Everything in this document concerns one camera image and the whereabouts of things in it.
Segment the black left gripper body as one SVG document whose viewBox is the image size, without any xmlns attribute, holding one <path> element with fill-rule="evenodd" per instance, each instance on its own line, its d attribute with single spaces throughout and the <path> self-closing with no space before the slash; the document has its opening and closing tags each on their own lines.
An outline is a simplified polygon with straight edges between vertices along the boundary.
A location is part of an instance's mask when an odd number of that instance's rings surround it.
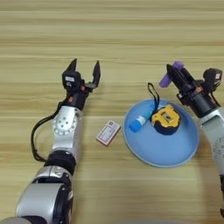
<svg viewBox="0 0 224 224">
<path fill-rule="evenodd" d="M 83 110 L 87 98 L 88 91 L 84 85 L 80 85 L 76 90 L 66 87 L 66 98 L 59 105 Z"/>
</svg>

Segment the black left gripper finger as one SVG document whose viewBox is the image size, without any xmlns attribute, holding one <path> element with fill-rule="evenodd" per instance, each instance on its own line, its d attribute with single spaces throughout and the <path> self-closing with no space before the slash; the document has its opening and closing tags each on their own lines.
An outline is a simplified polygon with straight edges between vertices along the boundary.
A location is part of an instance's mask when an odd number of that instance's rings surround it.
<svg viewBox="0 0 224 224">
<path fill-rule="evenodd" d="M 93 81 L 86 83 L 85 87 L 86 88 L 90 88 L 90 89 L 94 89 L 97 88 L 100 82 L 100 78 L 101 78 L 101 68 L 100 68 L 100 62 L 97 61 L 95 66 L 94 66 L 94 71 L 93 71 Z"/>
<path fill-rule="evenodd" d="M 67 71 L 76 71 L 77 59 L 73 59 L 67 67 Z"/>
</svg>

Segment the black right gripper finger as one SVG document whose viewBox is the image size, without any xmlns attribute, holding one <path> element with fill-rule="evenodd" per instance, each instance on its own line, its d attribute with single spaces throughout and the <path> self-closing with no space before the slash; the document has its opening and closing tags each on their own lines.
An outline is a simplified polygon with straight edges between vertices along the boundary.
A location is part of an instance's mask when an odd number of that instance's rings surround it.
<svg viewBox="0 0 224 224">
<path fill-rule="evenodd" d="M 183 74 L 183 80 L 186 87 L 196 88 L 198 86 L 197 81 L 191 76 L 186 68 L 183 67 L 181 73 Z"/>
<path fill-rule="evenodd" d="M 181 69 L 176 68 L 170 64 L 166 65 L 167 73 L 171 81 L 177 87 L 181 94 L 186 93 L 187 79 L 186 79 L 186 69 L 183 67 Z"/>
</svg>

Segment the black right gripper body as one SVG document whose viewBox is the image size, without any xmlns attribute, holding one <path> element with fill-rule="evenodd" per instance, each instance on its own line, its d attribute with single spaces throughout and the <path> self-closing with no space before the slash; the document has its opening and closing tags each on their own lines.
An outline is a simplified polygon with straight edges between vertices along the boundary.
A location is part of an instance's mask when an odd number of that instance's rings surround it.
<svg viewBox="0 0 224 224">
<path fill-rule="evenodd" d="M 198 118 L 207 116 L 218 108 L 201 87 L 183 86 L 179 89 L 177 97 L 183 105 L 190 107 Z"/>
</svg>

